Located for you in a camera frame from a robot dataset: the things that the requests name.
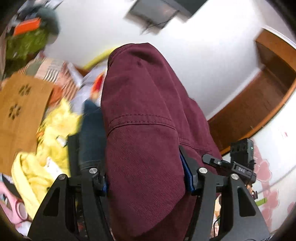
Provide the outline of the folded blue denim jeans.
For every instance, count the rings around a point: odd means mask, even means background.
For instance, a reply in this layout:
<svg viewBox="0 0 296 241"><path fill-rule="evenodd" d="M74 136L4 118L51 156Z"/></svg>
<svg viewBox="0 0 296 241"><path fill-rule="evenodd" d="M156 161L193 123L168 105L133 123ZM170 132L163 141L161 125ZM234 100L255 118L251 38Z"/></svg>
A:
<svg viewBox="0 0 296 241"><path fill-rule="evenodd" d="M102 110L94 102L86 100L79 132L80 170L97 167L104 160L106 141Z"/></svg>

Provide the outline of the brown cardboard with flower cutouts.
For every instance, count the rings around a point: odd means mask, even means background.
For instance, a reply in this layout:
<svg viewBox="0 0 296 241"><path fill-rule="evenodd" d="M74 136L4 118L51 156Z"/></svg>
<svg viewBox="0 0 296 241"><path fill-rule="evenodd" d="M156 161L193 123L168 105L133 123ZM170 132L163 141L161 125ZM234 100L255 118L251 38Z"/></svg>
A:
<svg viewBox="0 0 296 241"><path fill-rule="evenodd" d="M19 152L35 152L36 133L54 85L15 73L1 91L1 173L11 175Z"/></svg>

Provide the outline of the dark teal plush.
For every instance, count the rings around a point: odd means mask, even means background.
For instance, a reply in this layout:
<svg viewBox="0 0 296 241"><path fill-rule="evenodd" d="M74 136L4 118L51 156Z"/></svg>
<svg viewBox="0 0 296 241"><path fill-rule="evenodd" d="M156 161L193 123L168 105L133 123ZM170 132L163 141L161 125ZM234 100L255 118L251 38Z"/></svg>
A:
<svg viewBox="0 0 296 241"><path fill-rule="evenodd" d="M54 10L50 8L40 8L37 11L37 17L41 18L42 22L45 23L49 33L52 35L59 35L60 25Z"/></svg>

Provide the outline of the pink heart wall decoration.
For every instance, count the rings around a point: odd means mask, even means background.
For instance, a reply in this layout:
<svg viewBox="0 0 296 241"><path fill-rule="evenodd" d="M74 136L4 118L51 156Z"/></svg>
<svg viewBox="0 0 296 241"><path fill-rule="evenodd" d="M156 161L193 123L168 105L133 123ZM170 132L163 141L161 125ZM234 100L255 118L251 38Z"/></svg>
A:
<svg viewBox="0 0 296 241"><path fill-rule="evenodd" d="M292 167L278 180L273 181L273 175L280 171L271 170L267 159L262 158L260 150L254 146L255 173L257 180L254 184L258 192L256 201L270 233L277 231L287 216L295 207L295 167Z"/></svg>

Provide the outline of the wooden door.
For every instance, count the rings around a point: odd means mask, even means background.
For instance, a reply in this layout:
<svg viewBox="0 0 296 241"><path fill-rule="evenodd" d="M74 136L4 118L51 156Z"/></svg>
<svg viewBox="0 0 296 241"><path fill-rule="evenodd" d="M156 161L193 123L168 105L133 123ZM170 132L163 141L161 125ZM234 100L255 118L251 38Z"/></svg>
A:
<svg viewBox="0 0 296 241"><path fill-rule="evenodd" d="M262 129L295 91L295 47L266 29L260 32L255 44L262 69L208 121L222 155L230 151L232 143L250 138Z"/></svg>

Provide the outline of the maroon button-down shirt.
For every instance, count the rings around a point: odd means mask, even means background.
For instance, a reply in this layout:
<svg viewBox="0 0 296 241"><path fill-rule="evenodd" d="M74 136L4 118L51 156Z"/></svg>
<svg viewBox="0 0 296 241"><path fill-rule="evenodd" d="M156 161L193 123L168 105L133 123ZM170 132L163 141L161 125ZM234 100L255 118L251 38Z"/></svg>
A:
<svg viewBox="0 0 296 241"><path fill-rule="evenodd" d="M199 164L204 154L221 158L202 110L148 43L111 53L101 108L115 239L183 240L196 198L185 190L179 146Z"/></svg>

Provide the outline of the wall-mounted black monitor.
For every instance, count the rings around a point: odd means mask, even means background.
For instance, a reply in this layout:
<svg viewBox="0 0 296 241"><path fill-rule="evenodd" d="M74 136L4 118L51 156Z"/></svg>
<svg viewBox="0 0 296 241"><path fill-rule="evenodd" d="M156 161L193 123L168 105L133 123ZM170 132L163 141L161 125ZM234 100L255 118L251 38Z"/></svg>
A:
<svg viewBox="0 0 296 241"><path fill-rule="evenodd" d="M129 14L144 20L149 26L163 29L176 15L191 18L207 1L162 1L139 0L129 10Z"/></svg>

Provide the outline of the yellow printed garment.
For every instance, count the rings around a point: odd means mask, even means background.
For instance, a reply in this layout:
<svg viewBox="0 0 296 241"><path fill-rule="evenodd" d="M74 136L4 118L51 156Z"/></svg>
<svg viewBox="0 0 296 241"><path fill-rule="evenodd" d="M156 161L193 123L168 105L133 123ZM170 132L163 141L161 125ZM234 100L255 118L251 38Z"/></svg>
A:
<svg viewBox="0 0 296 241"><path fill-rule="evenodd" d="M62 99L37 131L36 152L19 152L15 157L11 176L30 218L35 217L56 178L60 174L70 176L66 140L78 133L81 117Z"/></svg>

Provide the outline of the orange box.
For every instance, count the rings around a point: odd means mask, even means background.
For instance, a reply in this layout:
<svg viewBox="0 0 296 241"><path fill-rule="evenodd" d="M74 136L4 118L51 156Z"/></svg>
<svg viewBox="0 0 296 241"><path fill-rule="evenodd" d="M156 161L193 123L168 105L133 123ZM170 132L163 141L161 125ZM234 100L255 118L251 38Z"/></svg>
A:
<svg viewBox="0 0 296 241"><path fill-rule="evenodd" d="M33 18L20 22L14 29L13 36L21 35L38 29L41 25L40 18Z"/></svg>

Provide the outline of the green fabric pile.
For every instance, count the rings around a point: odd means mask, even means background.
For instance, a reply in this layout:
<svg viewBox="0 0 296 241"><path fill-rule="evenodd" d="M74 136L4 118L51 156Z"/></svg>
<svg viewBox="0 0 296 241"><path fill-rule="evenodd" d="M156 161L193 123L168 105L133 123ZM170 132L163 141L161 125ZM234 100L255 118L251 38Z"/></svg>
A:
<svg viewBox="0 0 296 241"><path fill-rule="evenodd" d="M48 31L37 29L6 39L6 58L8 60L23 59L43 49L48 42Z"/></svg>

